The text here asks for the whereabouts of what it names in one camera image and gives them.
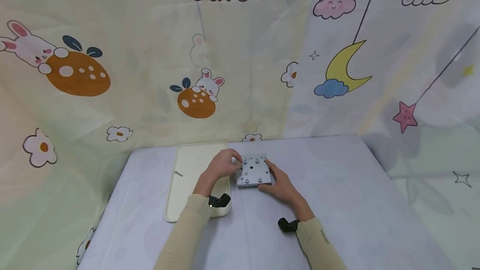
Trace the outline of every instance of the long sleeve shirt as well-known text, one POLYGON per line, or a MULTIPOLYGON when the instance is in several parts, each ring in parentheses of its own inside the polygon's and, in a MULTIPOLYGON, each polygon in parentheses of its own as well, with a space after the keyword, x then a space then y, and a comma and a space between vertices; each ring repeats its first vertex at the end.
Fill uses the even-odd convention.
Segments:
MULTIPOLYGON (((167 239, 154 270, 190 270, 203 229, 210 218, 208 198, 193 194, 167 239)), ((346 270, 317 218, 300 222, 297 237, 312 270, 346 270)))

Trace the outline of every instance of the tray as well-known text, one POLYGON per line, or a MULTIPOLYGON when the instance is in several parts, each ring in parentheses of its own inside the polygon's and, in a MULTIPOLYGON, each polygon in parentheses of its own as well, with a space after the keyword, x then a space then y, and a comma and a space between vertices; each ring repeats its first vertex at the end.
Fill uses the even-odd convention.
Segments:
MULTIPOLYGON (((227 148, 228 145, 225 142, 185 144, 177 148, 170 184, 168 185, 167 202, 163 211, 165 220, 177 222, 202 172, 205 171, 213 157, 220 150, 227 148)), ((227 193, 230 196, 229 177, 219 179, 212 191, 212 195, 217 198, 220 198, 223 193, 227 193)), ((223 208, 212 208, 211 217, 225 216, 230 210, 231 202, 223 208)))

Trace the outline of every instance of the fabric backdrop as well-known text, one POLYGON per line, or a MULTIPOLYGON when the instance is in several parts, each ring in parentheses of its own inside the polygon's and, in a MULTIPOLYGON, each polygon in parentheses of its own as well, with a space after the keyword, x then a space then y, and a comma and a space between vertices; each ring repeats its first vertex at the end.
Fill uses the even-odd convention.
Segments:
POLYGON ((0 0, 0 269, 75 269, 138 147, 351 133, 480 268, 479 2, 0 0))

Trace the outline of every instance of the left hand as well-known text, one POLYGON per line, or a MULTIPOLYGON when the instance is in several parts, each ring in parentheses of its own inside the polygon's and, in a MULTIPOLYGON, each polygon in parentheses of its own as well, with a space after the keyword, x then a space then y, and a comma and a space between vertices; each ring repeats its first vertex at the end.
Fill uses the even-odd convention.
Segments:
POLYGON ((214 178, 221 179, 230 176, 239 171, 242 165, 242 159, 239 153, 234 149, 221 150, 210 162, 205 173, 212 175, 214 178), (239 163, 232 163, 232 157, 239 163))
POLYGON ((240 154, 234 149, 221 150, 210 162, 207 169, 200 175, 193 194, 200 194, 203 197, 209 197, 212 194, 215 183, 227 176, 233 175, 239 171, 242 166, 240 154), (238 163, 232 163, 232 157, 238 163))

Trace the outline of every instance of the yellow moon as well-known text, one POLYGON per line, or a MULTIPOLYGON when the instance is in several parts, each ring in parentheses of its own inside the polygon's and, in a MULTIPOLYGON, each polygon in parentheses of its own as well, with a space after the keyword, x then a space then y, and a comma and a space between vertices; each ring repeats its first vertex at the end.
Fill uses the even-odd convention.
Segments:
POLYGON ((335 57, 328 65, 327 72, 325 74, 327 80, 343 81, 343 83, 348 87, 347 92, 351 92, 357 87, 365 84, 367 81, 370 80, 370 78, 372 78, 371 76, 369 76, 355 80, 354 78, 351 78, 350 75, 348 75, 348 62, 350 62, 352 56, 363 45, 363 43, 365 43, 364 40, 352 44, 348 47, 345 47, 339 53, 337 53, 337 55, 335 55, 335 57))

